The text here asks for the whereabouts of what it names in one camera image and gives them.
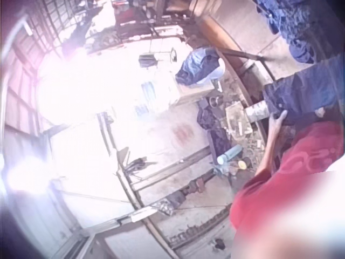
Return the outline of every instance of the bright light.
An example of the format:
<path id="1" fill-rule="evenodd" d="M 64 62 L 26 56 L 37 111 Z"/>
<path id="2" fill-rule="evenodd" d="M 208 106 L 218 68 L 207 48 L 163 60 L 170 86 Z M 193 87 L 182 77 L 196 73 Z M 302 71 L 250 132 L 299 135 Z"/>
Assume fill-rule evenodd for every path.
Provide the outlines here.
<path id="1" fill-rule="evenodd" d="M 13 190 L 40 194 L 49 186 L 51 173 L 43 161 L 28 157 L 9 171 L 7 180 Z"/>

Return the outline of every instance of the blue cloth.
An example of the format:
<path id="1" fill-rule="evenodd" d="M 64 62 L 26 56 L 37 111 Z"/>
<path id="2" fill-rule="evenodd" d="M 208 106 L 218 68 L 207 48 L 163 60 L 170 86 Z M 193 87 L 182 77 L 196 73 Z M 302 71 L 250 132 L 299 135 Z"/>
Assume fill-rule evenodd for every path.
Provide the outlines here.
<path id="1" fill-rule="evenodd" d="M 270 113 L 288 110 L 285 125 L 294 125 L 306 114 L 344 100 L 344 53 L 323 60 L 292 76 L 266 85 L 264 99 Z"/>
<path id="2" fill-rule="evenodd" d="M 218 60 L 219 55 L 213 47 L 193 50 L 175 75 L 176 81 L 186 86 L 194 85 L 219 67 Z"/>
<path id="3" fill-rule="evenodd" d="M 280 32 L 298 62 L 317 63 L 343 50 L 344 28 L 323 0 L 253 1 L 272 33 Z"/>

